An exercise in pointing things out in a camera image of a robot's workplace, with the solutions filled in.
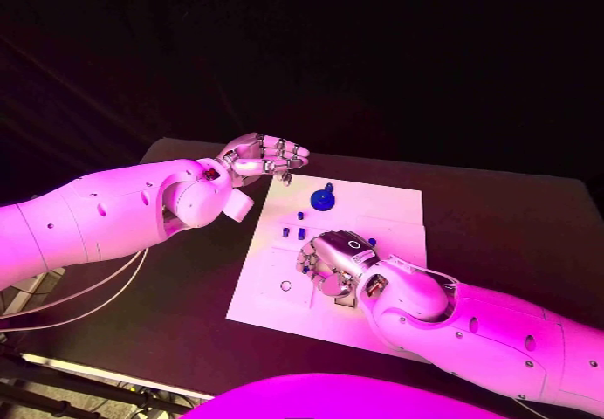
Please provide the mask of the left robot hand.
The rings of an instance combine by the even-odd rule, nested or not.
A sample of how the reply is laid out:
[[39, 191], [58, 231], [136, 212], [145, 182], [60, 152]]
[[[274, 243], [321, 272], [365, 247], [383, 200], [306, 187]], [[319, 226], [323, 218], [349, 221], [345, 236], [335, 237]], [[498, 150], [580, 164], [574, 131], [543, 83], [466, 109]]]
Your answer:
[[227, 144], [217, 161], [230, 173], [236, 188], [254, 183], [263, 175], [274, 175], [289, 186], [293, 171], [309, 164], [310, 154], [308, 148], [285, 138], [248, 133]]

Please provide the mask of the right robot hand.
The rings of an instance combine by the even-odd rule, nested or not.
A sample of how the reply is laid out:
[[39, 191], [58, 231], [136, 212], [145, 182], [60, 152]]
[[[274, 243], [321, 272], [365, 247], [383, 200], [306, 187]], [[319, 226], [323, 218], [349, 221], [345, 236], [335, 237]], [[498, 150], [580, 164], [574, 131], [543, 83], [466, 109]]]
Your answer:
[[355, 291], [365, 272], [381, 258], [370, 241], [352, 231], [323, 232], [303, 246], [296, 269], [329, 297], [345, 298]]

